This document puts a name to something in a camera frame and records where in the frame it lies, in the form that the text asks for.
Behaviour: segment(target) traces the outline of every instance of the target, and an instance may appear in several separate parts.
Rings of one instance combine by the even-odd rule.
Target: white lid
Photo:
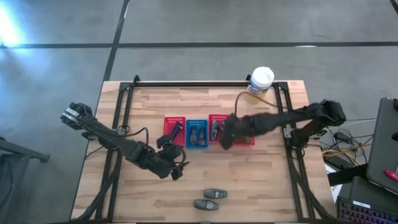
[[[251,81],[260,88],[269,87],[274,81],[274,72],[269,67],[258,67],[253,71]]]

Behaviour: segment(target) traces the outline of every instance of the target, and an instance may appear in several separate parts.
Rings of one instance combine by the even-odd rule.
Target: metal leg
[[[360,176],[364,179],[366,178],[366,169],[368,168],[367,164],[363,164],[360,166],[356,166],[351,169],[342,170],[339,172],[334,172],[328,174],[329,184],[330,186],[335,186],[338,184],[350,183],[355,176]]]
[[[48,162],[49,161],[49,154],[42,154],[36,152],[35,150],[31,150],[22,146],[18,146],[16,144],[7,142],[4,138],[0,138],[0,150],[11,152],[11,153],[18,153],[30,156],[32,158],[39,159],[40,162]]]

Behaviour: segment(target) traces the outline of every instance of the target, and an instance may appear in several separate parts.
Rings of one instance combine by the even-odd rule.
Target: yellow cable
[[[372,144],[365,144],[365,145],[362,145],[362,146],[352,147],[352,148],[350,148],[350,149],[345,149],[345,150],[342,150],[341,152],[337,152],[337,153],[334,153],[334,154],[326,155],[327,152],[331,152],[331,151],[333,150],[333,149],[329,149],[329,150],[323,151],[322,154],[323,154],[323,156],[328,156],[328,157],[331,157],[331,156],[338,156],[338,155],[341,155],[341,154],[345,154],[346,152],[349,152],[349,151],[358,149],[358,148],[360,148],[360,147],[371,146],[371,145],[372,145]]]
[[[330,150],[328,150],[328,151],[329,151],[329,152],[340,152],[340,151],[333,150],[333,149],[330,149]],[[352,155],[348,154],[347,152],[344,152],[344,154],[345,154],[346,156],[352,158],[358,165],[361,165]]]

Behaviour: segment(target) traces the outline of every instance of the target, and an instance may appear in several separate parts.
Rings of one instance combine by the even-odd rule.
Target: keyboard
[[[343,197],[337,198],[337,216],[341,220],[355,223],[398,223],[398,212],[377,208]]]

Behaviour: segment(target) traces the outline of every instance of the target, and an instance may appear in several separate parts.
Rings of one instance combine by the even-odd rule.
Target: blue basket
[[[191,136],[191,127],[197,127],[197,139],[199,139],[200,128],[205,128],[205,146],[197,146],[189,144],[189,139]],[[208,139],[208,125],[207,120],[198,119],[198,120],[187,120],[187,125],[185,126],[185,147],[188,149],[207,149],[209,147],[209,139]]]

